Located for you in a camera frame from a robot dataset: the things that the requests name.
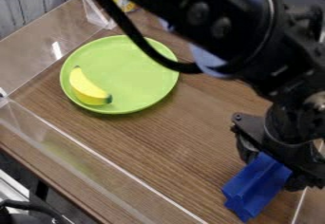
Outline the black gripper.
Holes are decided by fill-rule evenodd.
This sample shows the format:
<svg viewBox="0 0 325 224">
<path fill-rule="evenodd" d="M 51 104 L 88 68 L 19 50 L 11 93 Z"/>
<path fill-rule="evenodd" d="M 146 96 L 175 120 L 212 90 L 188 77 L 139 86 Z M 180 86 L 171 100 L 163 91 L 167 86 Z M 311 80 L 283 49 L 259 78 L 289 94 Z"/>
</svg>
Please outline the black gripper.
<svg viewBox="0 0 325 224">
<path fill-rule="evenodd" d="M 238 156 L 246 164 L 265 153 L 291 171 L 285 183 L 287 191 L 325 188 L 325 156 L 314 145 L 317 140 L 325 140 L 321 113 L 302 119 L 297 113 L 275 107 L 269 108 L 263 117 L 237 112 L 231 131 Z"/>
</svg>

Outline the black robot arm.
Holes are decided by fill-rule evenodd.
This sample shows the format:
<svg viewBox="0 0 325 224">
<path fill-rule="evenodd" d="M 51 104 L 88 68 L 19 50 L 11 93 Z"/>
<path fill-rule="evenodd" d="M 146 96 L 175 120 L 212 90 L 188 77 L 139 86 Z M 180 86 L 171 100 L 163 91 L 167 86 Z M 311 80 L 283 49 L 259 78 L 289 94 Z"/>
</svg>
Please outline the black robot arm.
<svg viewBox="0 0 325 224">
<path fill-rule="evenodd" d="M 263 116 L 235 113 L 233 131 L 245 162 L 259 153 L 291 174 L 286 189 L 325 188 L 325 10 L 294 10 L 285 0 L 131 0 L 160 17 L 168 29 L 210 59 L 176 63 L 144 41 L 114 0 L 95 0 L 144 54 L 166 68 L 239 80 L 270 101 Z"/>
</svg>

